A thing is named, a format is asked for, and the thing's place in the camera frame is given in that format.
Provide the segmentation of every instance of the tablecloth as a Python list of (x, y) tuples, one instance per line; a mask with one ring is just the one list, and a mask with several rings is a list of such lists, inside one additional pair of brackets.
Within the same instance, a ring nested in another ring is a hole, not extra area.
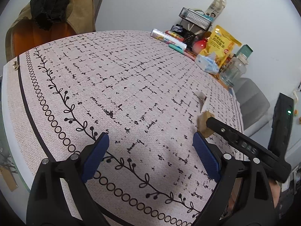
[[(241, 113), (213, 77), (149, 34), (81, 34), (23, 53), (17, 71), (17, 58), (8, 63), (9, 115), (33, 175), (46, 155), (66, 159), (108, 133), (110, 147), (86, 186), (112, 225), (189, 226), (216, 185), (192, 146), (194, 92), (239, 131)], [(208, 141), (242, 158), (220, 136)]]

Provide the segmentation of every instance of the black cloth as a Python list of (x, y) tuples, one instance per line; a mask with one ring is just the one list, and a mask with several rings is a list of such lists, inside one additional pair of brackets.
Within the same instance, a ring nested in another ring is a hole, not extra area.
[(32, 19), (39, 28), (50, 30), (53, 23), (66, 21), (65, 11), (69, 0), (31, 0)]

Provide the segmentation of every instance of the circle pattern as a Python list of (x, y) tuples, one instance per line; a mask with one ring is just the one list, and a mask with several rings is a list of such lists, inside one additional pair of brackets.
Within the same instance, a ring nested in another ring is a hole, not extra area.
[(153, 210), (150, 206), (145, 206), (144, 203), (138, 203), (136, 198), (131, 198), (131, 196), (127, 193), (123, 193), (123, 190), (120, 188), (116, 188), (115, 184), (109, 182), (109, 180), (105, 176), (101, 176), (100, 171), (96, 171), (94, 179), (97, 179), (98, 182), (106, 186), (108, 191), (112, 191), (116, 197), (120, 197), (122, 201), (129, 203), (130, 206), (136, 207), (138, 211), (143, 211), (145, 214), (150, 215), (153, 218), (157, 218), (158, 220), (164, 220), (166, 223), (175, 224), (176, 226), (191, 226), (192, 223), (187, 223), (186, 221), (182, 221), (181, 219), (172, 218), (169, 215), (165, 215), (165, 213), (159, 213), (158, 210)]
[[(27, 65), (28, 65), (28, 71), (30, 73), (31, 81), (35, 90), (35, 93), (37, 94), (37, 98), (40, 102), (40, 105), (42, 106), (43, 111), (45, 112), (45, 116), (48, 117), (48, 121), (51, 122), (51, 126), (54, 127), (55, 133), (58, 134), (59, 139), (63, 140), (63, 145), (68, 146), (68, 151), (70, 153), (80, 153), (79, 151), (76, 151), (76, 147), (71, 144), (71, 141), (69, 138), (66, 138), (66, 134), (62, 132), (62, 128), (58, 126), (58, 122), (55, 120), (54, 115), (52, 115), (51, 110), (49, 109), (49, 106), (46, 104), (46, 100), (44, 99), (43, 94), (41, 93), (40, 86), (38, 85), (36, 76), (34, 74), (33, 66), (31, 64), (31, 59), (29, 55), (29, 51), (25, 53)], [(136, 207), (137, 210), (143, 211), (145, 214), (150, 214), (154, 218), (158, 218), (158, 220), (164, 220), (165, 222), (170, 222), (170, 224), (176, 224), (177, 226), (191, 226), (192, 223), (187, 223), (186, 221), (182, 222), (181, 219), (172, 218), (169, 215), (165, 215), (164, 213), (159, 213), (157, 210), (153, 210), (151, 207), (147, 206), (145, 207), (144, 203), (138, 203), (138, 200), (135, 198), (131, 198), (129, 194), (123, 193), (123, 190), (120, 188), (116, 188), (114, 183), (111, 183), (108, 181), (108, 179), (104, 176), (101, 176), (101, 173), (97, 170), (96, 174), (93, 177), (94, 179), (98, 179), (98, 182), (106, 186), (106, 189), (108, 191), (113, 191), (114, 195), (116, 197), (121, 197), (122, 201), (128, 202), (130, 206)]]
[(58, 138), (63, 140), (63, 145), (67, 146), (67, 149), (70, 153), (77, 152), (80, 154), (79, 151), (76, 151), (75, 145), (71, 144), (70, 139), (66, 138), (66, 133), (62, 132), (62, 128), (58, 126), (58, 121), (55, 120), (54, 115), (52, 115), (51, 110), (49, 109), (49, 106), (46, 104), (45, 97), (43, 96), (43, 93), (41, 92), (39, 83), (37, 81), (37, 78), (35, 76), (33, 65), (31, 63), (30, 54), (29, 51), (25, 53), (28, 71), (30, 75), (31, 82), (33, 84), (35, 93), (37, 94), (38, 101), (40, 102), (40, 105), (42, 106), (42, 110), (45, 112), (45, 116), (48, 117), (48, 121), (51, 122), (51, 126), (54, 128), (55, 133), (58, 134)]

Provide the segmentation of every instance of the black device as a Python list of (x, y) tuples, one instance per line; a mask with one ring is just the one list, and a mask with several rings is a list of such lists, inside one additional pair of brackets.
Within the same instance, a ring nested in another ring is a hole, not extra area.
[[(268, 177), (285, 182), (290, 174), (291, 166), (284, 160), (284, 154), (291, 132), (292, 115), (293, 99), (280, 94), (274, 111), (270, 150), (215, 118), (207, 120), (207, 127), (248, 156), (249, 161), (236, 160), (230, 154), (222, 154), (219, 148), (208, 143), (201, 133), (194, 134), (193, 146), (208, 176), (215, 179), (217, 185), (192, 226), (275, 225), (276, 213)], [(109, 226), (85, 186), (85, 182), (93, 177), (108, 146), (108, 135), (102, 133), (96, 142), (86, 146), (80, 155), (72, 154), (67, 160), (57, 162), (43, 159), (30, 192), (27, 225)], [(83, 221), (79, 222), (71, 216), (60, 178), (68, 182)], [(234, 209), (230, 216), (220, 220), (236, 178), (242, 178), (242, 183)]]

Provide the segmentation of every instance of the yellow snack bag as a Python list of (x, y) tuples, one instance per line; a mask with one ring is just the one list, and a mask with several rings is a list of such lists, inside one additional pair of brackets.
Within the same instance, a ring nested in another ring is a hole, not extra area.
[(232, 52), (234, 44), (241, 47), (241, 43), (231, 36), (222, 27), (217, 25), (200, 55), (214, 59), (217, 66), (222, 67), (228, 55)]

